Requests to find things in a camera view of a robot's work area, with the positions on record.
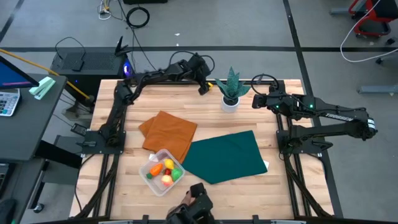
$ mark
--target white pot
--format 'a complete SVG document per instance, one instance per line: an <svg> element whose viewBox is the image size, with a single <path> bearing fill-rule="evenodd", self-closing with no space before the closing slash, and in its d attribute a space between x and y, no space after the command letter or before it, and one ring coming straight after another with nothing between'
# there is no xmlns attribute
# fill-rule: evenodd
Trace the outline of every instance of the white pot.
<svg viewBox="0 0 398 224"><path fill-rule="evenodd" d="M223 109L223 111L225 111L227 113L234 113L237 110L240 102L241 102L241 99L238 98L238 102L235 105L230 106L224 102L224 97L222 97L221 109Z"/></svg>

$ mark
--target calculator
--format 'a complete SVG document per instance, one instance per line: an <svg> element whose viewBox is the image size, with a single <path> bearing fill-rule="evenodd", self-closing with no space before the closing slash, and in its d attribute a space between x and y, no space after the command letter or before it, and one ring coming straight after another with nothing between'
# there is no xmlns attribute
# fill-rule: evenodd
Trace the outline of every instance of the calculator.
<svg viewBox="0 0 398 224"><path fill-rule="evenodd" d="M0 91L0 116L12 116L21 94L19 89Z"/></svg>

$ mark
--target toy fruit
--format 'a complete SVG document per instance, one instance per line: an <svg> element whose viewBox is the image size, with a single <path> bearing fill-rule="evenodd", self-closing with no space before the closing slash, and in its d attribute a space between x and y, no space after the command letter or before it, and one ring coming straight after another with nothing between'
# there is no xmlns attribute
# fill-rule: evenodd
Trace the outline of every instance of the toy fruit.
<svg viewBox="0 0 398 224"><path fill-rule="evenodd" d="M150 169L149 173L147 174L147 178L148 179L153 178L154 176L158 175L162 171L162 169L163 169L163 164L157 164L153 166Z"/></svg>
<svg viewBox="0 0 398 224"><path fill-rule="evenodd" d="M180 178L181 175L182 175L182 171L180 169L174 169L172 171L172 179L173 179L173 181L178 180L178 178Z"/></svg>
<svg viewBox="0 0 398 224"><path fill-rule="evenodd" d="M168 169L174 169L174 162L171 159L165 159L164 160L164 165L166 166L166 168Z"/></svg>
<svg viewBox="0 0 398 224"><path fill-rule="evenodd" d="M169 175L164 175L164 176L162 177L162 183L163 183L166 187L171 186L171 185L173 184L173 179L172 179L172 177L169 176Z"/></svg>
<svg viewBox="0 0 398 224"><path fill-rule="evenodd" d="M170 169L166 169L166 170L164 170L164 174L165 175L171 175L172 171Z"/></svg>

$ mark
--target red chair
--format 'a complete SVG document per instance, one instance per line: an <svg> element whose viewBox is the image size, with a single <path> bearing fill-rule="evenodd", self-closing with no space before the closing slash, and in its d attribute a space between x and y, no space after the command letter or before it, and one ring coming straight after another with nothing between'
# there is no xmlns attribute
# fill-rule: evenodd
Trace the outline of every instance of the red chair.
<svg viewBox="0 0 398 224"><path fill-rule="evenodd" d="M355 0L348 9L349 13L353 15L353 19L362 18L378 2L378 0L366 0L364 4L366 11L353 11L358 1ZM355 26L354 32L357 36L381 37L390 33L389 22L395 19L398 19L398 7L395 0L380 0L379 4Z"/></svg>

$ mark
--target computer monitor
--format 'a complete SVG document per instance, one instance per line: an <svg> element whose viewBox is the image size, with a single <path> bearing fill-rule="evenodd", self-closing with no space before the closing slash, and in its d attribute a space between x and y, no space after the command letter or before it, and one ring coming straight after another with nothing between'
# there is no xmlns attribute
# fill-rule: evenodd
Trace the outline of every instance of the computer monitor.
<svg viewBox="0 0 398 224"><path fill-rule="evenodd" d="M39 83L0 56L0 90L29 88Z"/></svg>

